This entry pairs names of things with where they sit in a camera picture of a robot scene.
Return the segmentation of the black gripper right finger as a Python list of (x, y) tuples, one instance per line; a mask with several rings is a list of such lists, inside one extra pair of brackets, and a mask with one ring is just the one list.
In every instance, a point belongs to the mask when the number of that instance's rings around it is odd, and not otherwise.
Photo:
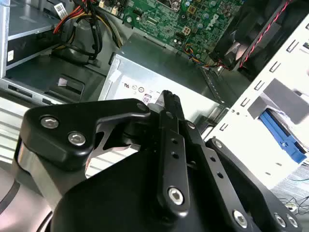
[(204, 142), (181, 122), (186, 153), (195, 171), (192, 202), (210, 232), (300, 232), (301, 223), (221, 142)]

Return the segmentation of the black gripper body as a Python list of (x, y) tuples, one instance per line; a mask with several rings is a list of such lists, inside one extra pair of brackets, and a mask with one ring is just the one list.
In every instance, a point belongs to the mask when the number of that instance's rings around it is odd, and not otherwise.
[(69, 190), (58, 203), (53, 232), (232, 232), (219, 195), (199, 168), (188, 167), (190, 209), (172, 218), (156, 199), (158, 156), (131, 155)]

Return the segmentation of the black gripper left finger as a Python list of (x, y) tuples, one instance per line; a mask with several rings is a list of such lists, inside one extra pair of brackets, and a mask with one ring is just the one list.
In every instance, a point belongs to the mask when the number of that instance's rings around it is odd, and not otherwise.
[(172, 218), (190, 208), (180, 99), (163, 91), (154, 108), (137, 99), (32, 108), (16, 159), (56, 208), (76, 185), (139, 152), (158, 156), (156, 199)]

